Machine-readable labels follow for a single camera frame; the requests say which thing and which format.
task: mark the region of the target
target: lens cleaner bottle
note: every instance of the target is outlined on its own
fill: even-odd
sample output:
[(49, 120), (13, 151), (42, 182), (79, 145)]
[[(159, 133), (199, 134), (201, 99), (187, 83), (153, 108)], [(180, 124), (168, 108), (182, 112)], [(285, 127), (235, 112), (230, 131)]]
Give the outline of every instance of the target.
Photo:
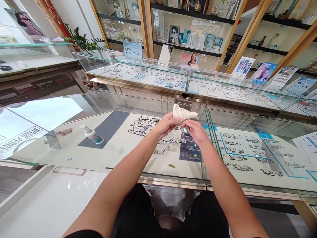
[(83, 132), (85, 132), (85, 135), (96, 144), (101, 144), (102, 142), (104, 142), (104, 139), (100, 135), (98, 135), (95, 130), (90, 129), (85, 125), (81, 125), (80, 128), (83, 130)]

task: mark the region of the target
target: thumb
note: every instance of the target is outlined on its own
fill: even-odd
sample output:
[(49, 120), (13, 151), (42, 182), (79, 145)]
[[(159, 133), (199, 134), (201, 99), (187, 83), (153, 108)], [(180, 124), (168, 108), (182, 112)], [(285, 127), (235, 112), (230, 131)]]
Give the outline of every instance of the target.
[(172, 125), (175, 125), (175, 124), (179, 123), (180, 121), (181, 121), (181, 118), (177, 117), (177, 118), (169, 120), (167, 123), (168, 123), (169, 126), (172, 126)]

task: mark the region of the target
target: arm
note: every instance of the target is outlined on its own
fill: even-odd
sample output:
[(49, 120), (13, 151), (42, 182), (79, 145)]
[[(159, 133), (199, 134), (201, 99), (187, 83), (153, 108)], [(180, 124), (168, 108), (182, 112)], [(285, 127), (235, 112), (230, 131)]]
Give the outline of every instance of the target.
[(239, 183), (220, 159), (202, 125), (193, 120), (186, 120), (182, 127), (185, 125), (189, 126), (190, 133), (201, 150), (215, 196), (234, 238), (268, 238)]
[(181, 118), (165, 115), (144, 139), (107, 175), (95, 195), (63, 237), (80, 230), (94, 230), (110, 237), (121, 203), (138, 182), (161, 138), (172, 131)]

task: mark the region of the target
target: blue display mat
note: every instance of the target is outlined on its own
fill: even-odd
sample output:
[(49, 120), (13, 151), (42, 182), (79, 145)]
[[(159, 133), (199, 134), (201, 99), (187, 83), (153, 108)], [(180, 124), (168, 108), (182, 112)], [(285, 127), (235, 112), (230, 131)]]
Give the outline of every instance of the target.
[(78, 144), (78, 146), (102, 149), (129, 115), (130, 113), (128, 112), (113, 111), (103, 122), (99, 124), (99, 126), (95, 128), (95, 131), (104, 139), (104, 142), (96, 144), (86, 137)]

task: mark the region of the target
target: white cloth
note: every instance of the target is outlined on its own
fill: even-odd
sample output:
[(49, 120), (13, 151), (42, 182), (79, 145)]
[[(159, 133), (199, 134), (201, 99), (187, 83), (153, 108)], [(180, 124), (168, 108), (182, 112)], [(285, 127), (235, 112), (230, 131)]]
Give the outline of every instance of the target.
[(181, 122), (187, 119), (198, 119), (198, 113), (197, 112), (190, 112), (186, 109), (180, 108), (178, 104), (174, 104), (173, 107), (173, 119), (180, 117)]

